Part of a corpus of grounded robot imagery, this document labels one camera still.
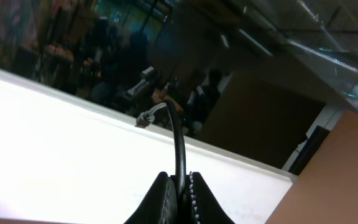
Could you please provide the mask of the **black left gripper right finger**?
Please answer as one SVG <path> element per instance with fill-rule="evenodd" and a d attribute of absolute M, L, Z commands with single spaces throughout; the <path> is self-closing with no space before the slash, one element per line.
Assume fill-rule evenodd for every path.
<path fill-rule="evenodd" d="M 186 177 L 183 222 L 188 224 L 234 224 L 199 172 Z"/>

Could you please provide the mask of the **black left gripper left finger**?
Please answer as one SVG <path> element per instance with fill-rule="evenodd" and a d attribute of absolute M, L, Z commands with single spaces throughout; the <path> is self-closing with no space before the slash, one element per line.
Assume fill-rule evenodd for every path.
<path fill-rule="evenodd" d="M 178 223 L 178 205 L 174 181 L 160 172 L 135 212 L 125 224 Z"/>

